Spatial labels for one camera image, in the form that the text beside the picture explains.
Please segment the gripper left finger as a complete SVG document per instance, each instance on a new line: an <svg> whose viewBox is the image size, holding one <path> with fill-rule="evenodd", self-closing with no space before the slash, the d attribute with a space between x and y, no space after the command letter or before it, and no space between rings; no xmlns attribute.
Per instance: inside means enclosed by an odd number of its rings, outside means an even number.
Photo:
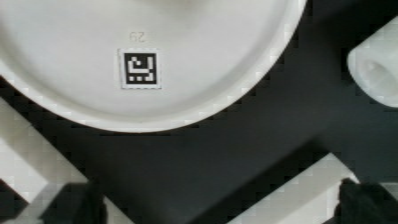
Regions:
<svg viewBox="0 0 398 224"><path fill-rule="evenodd" d="M70 183L39 216L43 224L107 224L103 194L93 183Z"/></svg>

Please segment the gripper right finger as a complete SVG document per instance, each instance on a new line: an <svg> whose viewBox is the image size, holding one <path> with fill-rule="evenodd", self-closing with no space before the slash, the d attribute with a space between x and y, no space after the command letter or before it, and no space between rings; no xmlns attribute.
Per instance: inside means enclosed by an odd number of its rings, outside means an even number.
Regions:
<svg viewBox="0 0 398 224"><path fill-rule="evenodd" d="M398 224L398 199L381 184L345 178L338 200L336 224Z"/></svg>

